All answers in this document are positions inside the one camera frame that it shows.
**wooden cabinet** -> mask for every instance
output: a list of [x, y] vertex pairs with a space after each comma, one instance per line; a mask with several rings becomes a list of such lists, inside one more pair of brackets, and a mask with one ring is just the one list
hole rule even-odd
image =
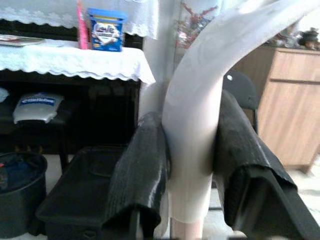
[[307, 171], [320, 151], [320, 51], [261, 46], [233, 69], [261, 96], [260, 138], [285, 167]]

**black chair backrest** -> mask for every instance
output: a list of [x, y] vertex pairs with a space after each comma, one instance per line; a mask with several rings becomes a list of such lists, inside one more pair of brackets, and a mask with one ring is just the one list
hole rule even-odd
[[258, 108], [258, 96], [254, 83], [242, 72], [229, 71], [223, 77], [223, 87], [231, 93], [243, 109], [256, 110]]

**white plastic tube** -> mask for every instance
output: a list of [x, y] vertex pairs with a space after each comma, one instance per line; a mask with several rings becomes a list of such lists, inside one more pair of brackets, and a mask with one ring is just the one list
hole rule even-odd
[[208, 212], [224, 74], [319, 5], [320, 0], [259, 0], [253, 9], [239, 6], [211, 22], [186, 52], [168, 87], [162, 114], [172, 160], [171, 217], [195, 223]]

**white curtain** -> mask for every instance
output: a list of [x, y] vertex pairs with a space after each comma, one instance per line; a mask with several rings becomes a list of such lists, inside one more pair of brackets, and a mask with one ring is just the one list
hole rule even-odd
[[[157, 38], [159, 0], [83, 0], [86, 8], [123, 11], [128, 34]], [[78, 26], [77, 0], [0, 0], [0, 19], [53, 27]]]

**cabinet drawer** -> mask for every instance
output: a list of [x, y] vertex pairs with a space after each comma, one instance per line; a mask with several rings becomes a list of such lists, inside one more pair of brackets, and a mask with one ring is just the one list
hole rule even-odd
[[277, 51], [273, 60], [271, 79], [320, 82], [320, 53]]

